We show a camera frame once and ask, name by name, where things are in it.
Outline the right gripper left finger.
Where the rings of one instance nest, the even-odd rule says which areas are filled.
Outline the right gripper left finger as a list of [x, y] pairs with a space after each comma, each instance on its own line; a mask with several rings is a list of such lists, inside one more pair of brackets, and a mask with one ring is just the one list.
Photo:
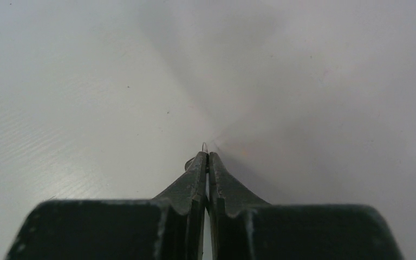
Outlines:
[[201, 259], [208, 154], [152, 199], [48, 200], [7, 259]]

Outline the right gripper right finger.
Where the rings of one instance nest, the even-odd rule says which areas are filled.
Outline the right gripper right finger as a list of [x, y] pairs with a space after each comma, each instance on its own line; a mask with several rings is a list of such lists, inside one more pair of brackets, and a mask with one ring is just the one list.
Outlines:
[[403, 259], [382, 215], [360, 204], [273, 205], [208, 156], [214, 259]]

